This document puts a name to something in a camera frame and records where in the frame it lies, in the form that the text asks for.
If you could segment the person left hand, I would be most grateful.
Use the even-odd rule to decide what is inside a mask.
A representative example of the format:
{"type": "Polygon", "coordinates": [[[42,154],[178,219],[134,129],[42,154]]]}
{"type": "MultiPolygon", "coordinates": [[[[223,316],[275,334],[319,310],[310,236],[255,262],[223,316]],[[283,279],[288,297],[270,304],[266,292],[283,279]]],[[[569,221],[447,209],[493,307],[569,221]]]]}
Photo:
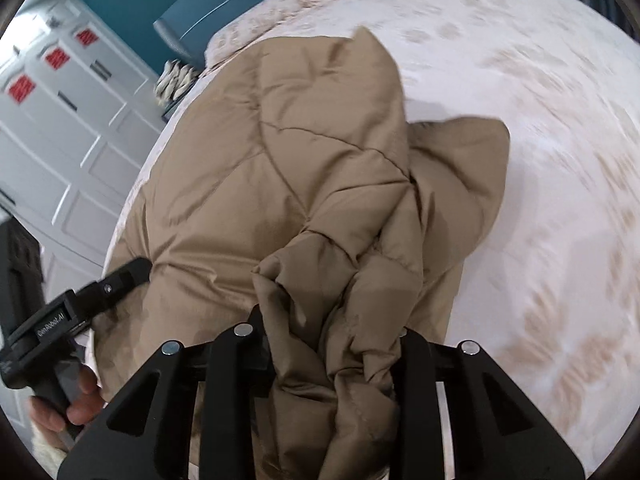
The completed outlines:
{"type": "Polygon", "coordinates": [[[103,410],[104,405],[102,389],[96,374],[90,367],[83,365],[77,374],[77,396],[67,408],[65,416],[55,411],[50,404],[38,396],[32,396],[28,400],[28,414],[47,444],[67,451],[68,446],[61,440],[67,424],[69,422],[75,426],[90,424],[103,410]]]}

